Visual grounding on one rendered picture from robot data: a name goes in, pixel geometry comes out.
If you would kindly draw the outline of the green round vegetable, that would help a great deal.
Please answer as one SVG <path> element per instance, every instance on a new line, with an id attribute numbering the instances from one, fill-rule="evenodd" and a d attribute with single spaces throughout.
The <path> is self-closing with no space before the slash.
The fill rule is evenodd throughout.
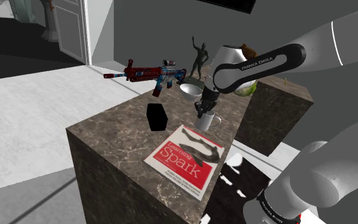
<path id="1" fill-rule="evenodd" d="M 247 97 L 251 95 L 256 89 L 257 82 L 257 80 L 252 80 L 242 84 L 238 89 L 236 89 L 236 91 L 234 91 L 234 94 L 241 97 Z"/>

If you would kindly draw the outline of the white panelled door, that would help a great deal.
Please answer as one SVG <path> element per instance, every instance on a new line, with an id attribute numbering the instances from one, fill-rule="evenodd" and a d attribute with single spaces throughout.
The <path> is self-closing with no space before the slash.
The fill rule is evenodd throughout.
<path id="1" fill-rule="evenodd" d="M 60 51 L 88 64 L 84 0 L 52 0 L 52 6 Z"/>

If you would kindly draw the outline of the black box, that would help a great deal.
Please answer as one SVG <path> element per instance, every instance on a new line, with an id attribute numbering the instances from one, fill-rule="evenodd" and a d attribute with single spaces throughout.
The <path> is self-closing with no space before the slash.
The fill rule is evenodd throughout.
<path id="1" fill-rule="evenodd" d="M 168 117 L 162 104 L 149 103 L 146 116 L 151 131 L 164 131 L 166 129 Z"/>

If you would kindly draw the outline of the white mug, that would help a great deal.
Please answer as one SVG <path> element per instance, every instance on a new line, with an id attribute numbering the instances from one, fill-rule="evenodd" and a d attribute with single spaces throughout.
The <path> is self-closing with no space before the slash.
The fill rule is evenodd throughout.
<path id="1" fill-rule="evenodd" d="M 220 125 L 222 119 L 216 115 L 216 112 L 212 109 L 198 118 L 195 122 L 195 127 L 201 131 L 207 131 L 210 127 L 216 127 Z"/>

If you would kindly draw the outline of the white bowl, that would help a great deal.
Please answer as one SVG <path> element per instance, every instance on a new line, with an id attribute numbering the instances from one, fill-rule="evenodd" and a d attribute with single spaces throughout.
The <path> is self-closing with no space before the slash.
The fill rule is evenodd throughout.
<path id="1" fill-rule="evenodd" d="M 182 83 L 179 88 L 181 95 L 187 101 L 195 102 L 202 97 L 202 89 L 196 85 L 190 83 Z"/>

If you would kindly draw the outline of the dark human figure statue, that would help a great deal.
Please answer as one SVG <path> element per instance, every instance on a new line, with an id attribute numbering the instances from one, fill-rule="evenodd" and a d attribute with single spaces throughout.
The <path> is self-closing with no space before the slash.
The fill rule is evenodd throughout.
<path id="1" fill-rule="evenodd" d="M 190 75 L 185 77 L 183 83 L 191 83 L 192 76 L 194 75 L 195 70 L 197 70 L 199 78 L 197 79 L 196 82 L 191 83 L 191 84 L 194 84 L 197 87 L 200 87 L 202 89 L 204 87 L 204 82 L 201 81 L 201 78 L 202 78 L 201 69 L 202 69 L 203 64 L 209 59 L 209 53 L 205 49 L 206 43 L 202 43 L 202 46 L 199 48 L 195 45 L 194 37 L 192 37 L 192 43 L 193 43 L 193 48 L 197 51 L 197 56 L 193 63 L 193 67 L 190 72 Z"/>

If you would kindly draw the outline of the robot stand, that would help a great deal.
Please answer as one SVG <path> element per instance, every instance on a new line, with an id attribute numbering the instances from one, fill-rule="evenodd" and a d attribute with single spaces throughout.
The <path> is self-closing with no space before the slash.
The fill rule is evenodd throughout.
<path id="1" fill-rule="evenodd" d="M 246 224 L 243 206 L 270 178 L 237 153 L 223 164 L 200 224 Z"/>

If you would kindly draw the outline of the red and blue toy rifle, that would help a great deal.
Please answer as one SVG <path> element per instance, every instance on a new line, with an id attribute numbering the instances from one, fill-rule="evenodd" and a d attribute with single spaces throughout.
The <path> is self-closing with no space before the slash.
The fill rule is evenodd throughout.
<path id="1" fill-rule="evenodd" d="M 167 88 L 171 88 L 173 79 L 181 84 L 186 77 L 186 69 L 176 69 L 175 60 L 163 60 L 160 67 L 133 67 L 133 60 L 128 60 L 128 66 L 121 74 L 106 73 L 103 77 L 106 79 L 125 77 L 127 81 L 139 82 L 155 80 L 156 86 L 153 90 L 152 96 L 159 97 L 164 84 Z"/>

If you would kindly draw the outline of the brown rounded object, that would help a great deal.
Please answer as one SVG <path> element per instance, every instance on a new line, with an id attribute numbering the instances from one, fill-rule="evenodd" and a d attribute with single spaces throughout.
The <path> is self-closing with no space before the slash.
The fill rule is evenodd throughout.
<path id="1" fill-rule="evenodd" d="M 244 57 L 249 60 L 249 59 L 253 59 L 255 57 L 258 56 L 258 54 L 256 53 L 255 50 L 253 50 L 252 48 L 248 47 L 245 43 L 243 43 L 241 46 L 241 51 L 242 54 L 244 55 Z"/>

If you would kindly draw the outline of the red and white book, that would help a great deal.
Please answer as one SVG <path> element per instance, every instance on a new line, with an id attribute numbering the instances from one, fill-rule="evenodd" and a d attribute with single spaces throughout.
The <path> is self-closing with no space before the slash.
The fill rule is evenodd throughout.
<path id="1" fill-rule="evenodd" d="M 222 146 L 181 125 L 144 163 L 201 201 L 223 152 Z"/>

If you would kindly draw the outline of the black wall screen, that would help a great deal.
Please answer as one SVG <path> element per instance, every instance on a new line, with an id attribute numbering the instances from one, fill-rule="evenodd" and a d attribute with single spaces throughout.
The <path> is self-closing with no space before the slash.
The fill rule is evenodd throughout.
<path id="1" fill-rule="evenodd" d="M 215 6 L 251 14 L 256 0 L 197 0 Z"/>

